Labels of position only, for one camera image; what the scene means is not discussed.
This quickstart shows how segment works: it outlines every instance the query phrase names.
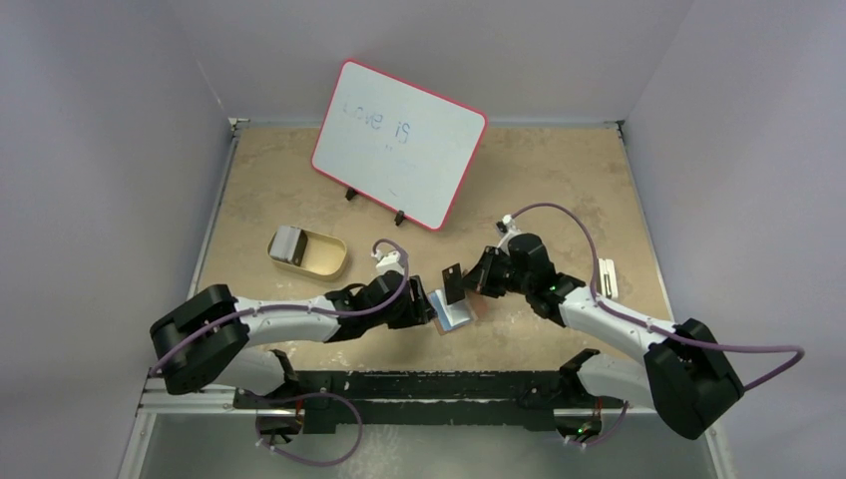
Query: gray wall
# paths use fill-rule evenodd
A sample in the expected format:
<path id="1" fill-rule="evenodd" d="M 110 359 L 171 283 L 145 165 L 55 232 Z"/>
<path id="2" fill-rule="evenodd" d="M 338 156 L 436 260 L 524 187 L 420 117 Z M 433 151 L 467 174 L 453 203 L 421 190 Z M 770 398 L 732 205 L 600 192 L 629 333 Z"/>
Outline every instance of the gray wall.
<path id="1" fill-rule="evenodd" d="M 355 57 L 494 121 L 624 118 L 692 0 L 173 0 L 233 117 L 318 122 Z"/>
<path id="2" fill-rule="evenodd" d="M 0 3 L 0 477 L 117 474 L 226 130 L 165 1 Z"/>
<path id="3" fill-rule="evenodd" d="M 726 414 L 742 477 L 846 477 L 844 50 L 842 1 L 697 0 L 627 123 L 676 317 L 808 349 Z"/>

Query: beige table surface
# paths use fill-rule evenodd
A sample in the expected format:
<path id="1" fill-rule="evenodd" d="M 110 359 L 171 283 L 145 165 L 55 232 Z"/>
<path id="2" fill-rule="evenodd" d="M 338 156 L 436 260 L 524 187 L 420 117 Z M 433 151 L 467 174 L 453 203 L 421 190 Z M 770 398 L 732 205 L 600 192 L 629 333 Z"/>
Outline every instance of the beige table surface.
<path id="1" fill-rule="evenodd" d="M 442 287 L 441 269 L 471 267 L 496 244 L 494 223 L 535 202 L 568 207 L 585 222 L 601 257 L 615 261 L 620 302 L 668 318 L 654 256 L 617 132 L 610 129 L 490 128 L 446 226 L 436 233 L 406 222 L 365 198 L 348 203 L 346 187 L 314 171 L 316 129 L 249 128 L 243 132 L 211 234 L 200 288 L 226 283 L 235 295 L 306 299 L 376 275 L 370 247 L 398 241 L 426 290 Z M 337 281 L 281 271 L 267 256 L 279 225 L 339 237 L 350 265 Z M 590 251 L 578 227 L 544 209 L 520 217 L 539 235 L 559 271 L 587 280 Z M 516 370 L 557 369 L 585 347 L 616 353 L 579 332 L 536 317 L 518 295 L 487 299 L 482 319 L 440 335 L 434 323 L 401 330 L 371 329 L 360 339 L 276 345 L 298 369 Z"/>

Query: whiteboard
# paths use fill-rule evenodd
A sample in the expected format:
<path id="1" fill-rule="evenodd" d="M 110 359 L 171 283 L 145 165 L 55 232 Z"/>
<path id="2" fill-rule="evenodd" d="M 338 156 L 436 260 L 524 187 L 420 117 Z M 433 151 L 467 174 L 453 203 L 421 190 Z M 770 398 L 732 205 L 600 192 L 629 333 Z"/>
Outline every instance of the whiteboard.
<path id="1" fill-rule="evenodd" d="M 439 230 L 487 125 L 479 111 L 347 60 L 311 164 Z"/>

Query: wall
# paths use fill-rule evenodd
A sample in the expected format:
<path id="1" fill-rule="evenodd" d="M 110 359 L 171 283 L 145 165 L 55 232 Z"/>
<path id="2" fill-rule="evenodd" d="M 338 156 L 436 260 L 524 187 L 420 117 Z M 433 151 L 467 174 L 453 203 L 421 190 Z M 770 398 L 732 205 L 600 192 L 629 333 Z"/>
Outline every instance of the wall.
<path id="1" fill-rule="evenodd" d="M 846 477 L 844 48 L 842 1 L 698 0 L 627 122 L 676 317 L 808 350 L 726 414 L 741 477 Z"/>
<path id="2" fill-rule="evenodd" d="M 692 0 L 173 0 L 231 117 L 319 122 L 341 62 L 498 122 L 624 118 Z"/>
<path id="3" fill-rule="evenodd" d="M 115 477 L 227 121 L 163 0 L 0 3 L 0 477 Z"/>

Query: beige tray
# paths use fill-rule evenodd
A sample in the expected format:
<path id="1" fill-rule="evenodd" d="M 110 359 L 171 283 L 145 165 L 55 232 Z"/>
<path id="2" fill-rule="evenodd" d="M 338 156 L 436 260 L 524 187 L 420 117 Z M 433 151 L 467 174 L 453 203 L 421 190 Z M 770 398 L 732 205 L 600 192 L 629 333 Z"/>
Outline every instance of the beige tray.
<path id="1" fill-rule="evenodd" d="M 346 243 L 336 237 L 303 230 L 308 243 L 302 254 L 299 266 L 289 262 L 278 261 L 270 256 L 270 246 L 276 238 L 276 233 L 267 244 L 267 257 L 280 269 L 296 272 L 315 279 L 332 281 L 341 276 L 348 263 Z"/>

